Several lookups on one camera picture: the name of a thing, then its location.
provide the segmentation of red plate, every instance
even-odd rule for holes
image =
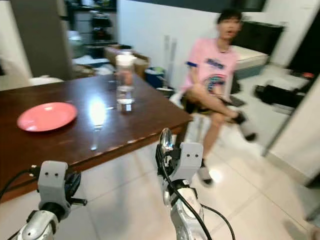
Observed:
[[[58,129],[77,116],[75,106],[65,102],[50,102],[34,106],[22,113],[17,125],[29,132],[44,132]]]

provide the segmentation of trash can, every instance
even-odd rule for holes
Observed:
[[[163,87],[163,81],[159,78],[165,77],[165,70],[162,67],[149,67],[145,71],[145,80],[155,89]]]

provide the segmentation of tile floor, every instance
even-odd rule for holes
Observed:
[[[267,65],[260,75],[241,79],[242,91],[234,94],[235,97],[245,101],[247,104],[240,107],[255,123],[256,131],[259,134],[257,142],[267,147],[273,137],[288,119],[288,115],[275,111],[272,105],[263,103],[253,95],[256,85],[267,84],[292,90],[302,87],[307,80],[288,74],[286,69],[275,65]]]
[[[196,131],[191,124],[187,141]],[[76,195],[87,198],[88,205],[72,208],[56,239],[176,239],[170,209],[162,202],[155,149],[154,143],[84,171]],[[214,187],[193,178],[200,201],[229,219],[237,240],[307,240],[311,226],[304,216],[319,203],[320,190],[295,183],[261,157],[261,149],[226,126],[208,157]],[[20,228],[39,200],[31,192],[0,204],[0,239]],[[204,220],[214,240],[231,239],[212,212],[205,210]]]

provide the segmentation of foot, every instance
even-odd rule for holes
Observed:
[[[239,125],[240,130],[247,141],[252,142],[256,140],[257,133],[255,128],[242,111],[239,111],[238,116],[232,120]]]
[[[198,170],[198,176],[199,176],[201,182],[206,187],[211,187],[214,184],[214,181],[211,178],[211,176],[209,174],[209,170],[208,170],[207,166],[205,165],[203,159],[202,159],[201,167]]]

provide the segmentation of box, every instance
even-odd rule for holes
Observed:
[[[110,61],[111,65],[116,67],[116,56],[121,53],[121,45],[110,45],[104,49],[104,52],[105,58],[107,58]],[[135,73],[142,79],[146,79],[145,70],[149,67],[149,58],[135,51],[133,51],[132,54],[136,57],[136,60],[134,61],[133,65]]]

